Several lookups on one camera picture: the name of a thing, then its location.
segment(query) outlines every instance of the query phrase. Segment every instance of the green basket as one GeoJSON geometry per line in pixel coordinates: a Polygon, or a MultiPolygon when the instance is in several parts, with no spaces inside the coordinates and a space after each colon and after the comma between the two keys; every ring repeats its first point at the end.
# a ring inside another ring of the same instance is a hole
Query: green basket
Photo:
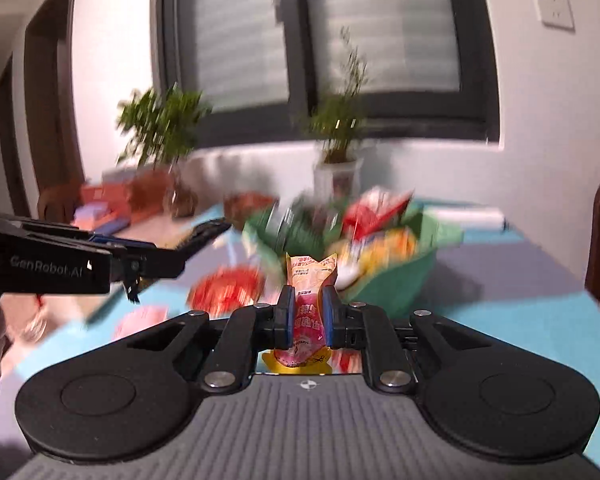
{"type": "MultiPolygon", "coordinates": [[[[411,302],[436,263],[438,248],[461,244],[464,236],[462,229],[438,222],[417,206],[405,211],[400,225],[409,227],[418,239],[416,255],[411,260],[390,266],[370,278],[358,280],[353,286],[340,292],[342,301],[364,301],[379,305],[391,318],[408,316],[411,302]]],[[[267,270],[283,274],[280,258],[258,238],[255,229],[247,224],[245,232],[256,242],[267,270]]]]}

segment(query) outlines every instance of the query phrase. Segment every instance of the plant pot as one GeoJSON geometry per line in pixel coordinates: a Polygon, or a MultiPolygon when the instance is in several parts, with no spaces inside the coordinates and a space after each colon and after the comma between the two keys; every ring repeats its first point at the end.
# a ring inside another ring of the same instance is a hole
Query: plant pot
{"type": "Polygon", "coordinates": [[[314,167],[314,194],[320,202],[355,198],[360,194],[362,159],[314,167]]]}
{"type": "Polygon", "coordinates": [[[170,184],[162,201],[164,212],[172,218],[193,216],[198,205],[198,196],[183,183],[180,171],[175,166],[171,167],[170,177],[170,184]]]}

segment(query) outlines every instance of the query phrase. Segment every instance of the gray ribbed surface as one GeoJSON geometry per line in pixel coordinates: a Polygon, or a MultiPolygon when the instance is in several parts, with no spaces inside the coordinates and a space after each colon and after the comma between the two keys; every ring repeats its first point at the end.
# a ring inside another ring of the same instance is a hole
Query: gray ribbed surface
{"type": "Polygon", "coordinates": [[[361,376],[255,376],[239,394],[205,400],[153,454],[75,466],[38,456],[13,480],[593,480],[581,457],[538,466],[482,461],[426,425],[408,397],[377,394],[361,376]]]}
{"type": "Polygon", "coordinates": [[[178,0],[178,36],[184,86],[215,110],[288,99],[273,0],[178,0]]]}
{"type": "Polygon", "coordinates": [[[365,91],[457,91],[451,0],[309,0],[320,86],[339,80],[340,28],[368,60],[365,91]]]}

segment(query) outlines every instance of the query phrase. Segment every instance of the potted plant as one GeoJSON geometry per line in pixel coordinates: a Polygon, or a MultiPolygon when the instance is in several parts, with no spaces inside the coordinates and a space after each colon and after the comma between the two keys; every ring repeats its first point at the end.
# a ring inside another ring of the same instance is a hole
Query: potted plant
{"type": "Polygon", "coordinates": [[[144,94],[132,93],[131,101],[118,104],[118,127],[123,135],[132,132],[118,163],[138,158],[138,168],[152,162],[154,168],[166,166],[171,185],[164,197],[164,208],[174,217],[193,214],[198,198],[180,178],[178,162],[196,146],[194,127],[211,113],[211,106],[202,102],[202,92],[182,91],[177,85],[159,96],[150,88],[144,94]]]}
{"type": "Polygon", "coordinates": [[[352,152],[352,146],[360,138],[364,121],[360,91],[368,81],[366,59],[351,44],[348,28],[340,30],[340,38],[345,49],[340,64],[342,79],[322,92],[308,121],[309,133],[324,139],[320,162],[314,168],[314,192],[323,201],[360,192],[362,160],[352,152]]]}

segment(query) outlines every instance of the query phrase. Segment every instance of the white flower pot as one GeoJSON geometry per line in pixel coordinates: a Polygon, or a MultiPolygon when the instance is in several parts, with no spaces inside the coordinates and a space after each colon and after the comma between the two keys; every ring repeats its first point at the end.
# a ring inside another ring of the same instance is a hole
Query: white flower pot
{"type": "Polygon", "coordinates": [[[314,194],[321,202],[360,195],[362,159],[341,164],[317,164],[314,167],[314,194]]]}

